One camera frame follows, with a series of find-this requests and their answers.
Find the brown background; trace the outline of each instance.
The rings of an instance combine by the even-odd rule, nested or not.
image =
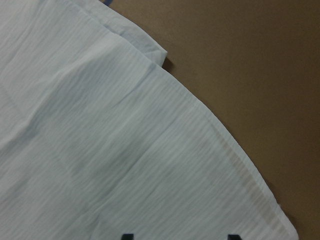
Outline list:
[[[320,1],[113,0],[231,132],[301,240],[320,235]]]

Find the striped fabric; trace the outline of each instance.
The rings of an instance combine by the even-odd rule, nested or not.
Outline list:
[[[97,0],[0,8],[0,239],[297,240],[245,152]]]

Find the ribbed white cloth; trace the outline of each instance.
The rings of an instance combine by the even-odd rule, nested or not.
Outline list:
[[[165,56],[98,0],[1,2],[0,240],[298,239]]]

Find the folded cloth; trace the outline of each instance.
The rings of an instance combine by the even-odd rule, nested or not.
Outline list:
[[[0,239],[297,240],[163,48],[96,3],[1,3]]]

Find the brown cardboard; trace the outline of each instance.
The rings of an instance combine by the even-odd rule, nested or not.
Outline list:
[[[256,165],[301,240],[320,225],[320,2],[113,0]]]

